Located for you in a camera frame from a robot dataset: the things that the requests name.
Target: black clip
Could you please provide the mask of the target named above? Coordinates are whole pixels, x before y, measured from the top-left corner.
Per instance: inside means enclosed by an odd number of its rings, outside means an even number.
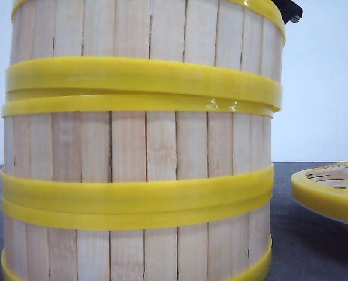
[[[292,0],[273,0],[278,7],[284,23],[299,22],[302,18],[302,8]]]

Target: yellow plastic band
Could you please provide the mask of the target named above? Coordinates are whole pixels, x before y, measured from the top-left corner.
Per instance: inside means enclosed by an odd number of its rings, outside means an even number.
[[[65,183],[12,177],[2,170],[1,201],[17,220],[68,229],[175,227],[220,220],[270,201],[273,166],[209,179],[147,183]]]
[[[14,0],[11,13],[11,22],[14,21],[16,11],[27,0]],[[276,5],[271,0],[228,0],[236,3],[245,9],[249,9],[270,20],[280,30],[285,43],[285,25],[281,13]]]
[[[23,61],[6,73],[2,115],[61,111],[225,111],[272,116],[282,86],[226,68],[120,57]]]
[[[253,266],[245,270],[242,274],[230,278],[228,281],[263,281],[270,271],[271,266],[271,247],[272,240],[270,236],[269,246],[262,258]],[[17,277],[7,266],[5,250],[1,253],[1,265],[4,281],[23,281]]]
[[[298,202],[307,208],[324,216],[348,223],[348,188],[336,189],[316,183],[306,177],[310,172],[338,165],[328,165],[293,174],[291,177],[292,194]]]

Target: yellow ring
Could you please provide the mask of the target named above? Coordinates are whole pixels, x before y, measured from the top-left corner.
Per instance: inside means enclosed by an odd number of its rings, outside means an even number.
[[[208,179],[65,183],[1,175],[1,204],[17,220],[47,227],[120,230],[174,227],[255,210],[271,199],[273,166]]]
[[[16,11],[27,0],[14,0],[11,13],[11,22],[13,22]],[[285,44],[285,25],[281,13],[276,5],[271,0],[228,0],[239,4],[245,9],[249,9],[270,20],[280,30]]]
[[[306,177],[309,172],[325,167],[303,170],[292,175],[292,194],[294,198],[307,208],[348,224],[348,188],[335,189],[316,183]]]
[[[270,242],[268,248],[264,255],[260,258],[257,263],[252,265],[250,268],[245,270],[240,275],[230,278],[228,281],[262,281],[264,280],[271,266],[271,248],[272,240],[270,236]],[[21,278],[17,277],[7,266],[5,250],[1,253],[1,265],[2,274],[4,276],[4,281],[23,281]]]
[[[252,73],[173,61],[55,57],[6,72],[2,115],[59,111],[227,111],[272,116],[282,86]]]

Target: white background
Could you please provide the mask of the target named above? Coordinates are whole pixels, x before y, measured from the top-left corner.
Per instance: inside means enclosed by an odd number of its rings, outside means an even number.
[[[283,111],[274,116],[273,161],[348,160],[348,0],[295,0],[300,23],[287,24]],[[11,1],[0,0],[0,164]]]

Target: gray table surface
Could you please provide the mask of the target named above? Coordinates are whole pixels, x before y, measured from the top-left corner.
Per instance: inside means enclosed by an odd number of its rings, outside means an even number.
[[[271,201],[273,263],[267,281],[348,281],[348,232],[340,223],[304,209],[291,196],[290,177],[294,172],[323,165],[275,164]],[[3,245],[0,210],[0,254]]]

